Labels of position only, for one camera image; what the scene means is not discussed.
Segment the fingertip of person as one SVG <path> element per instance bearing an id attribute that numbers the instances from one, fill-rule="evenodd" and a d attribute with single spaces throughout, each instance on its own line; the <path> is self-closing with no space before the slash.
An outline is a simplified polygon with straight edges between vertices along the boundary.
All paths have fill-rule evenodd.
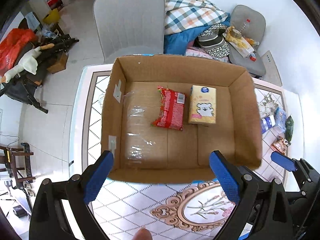
<path id="1" fill-rule="evenodd" d="M 152 235 L 148 229 L 141 228 L 134 234 L 132 240 L 152 240 Z"/>

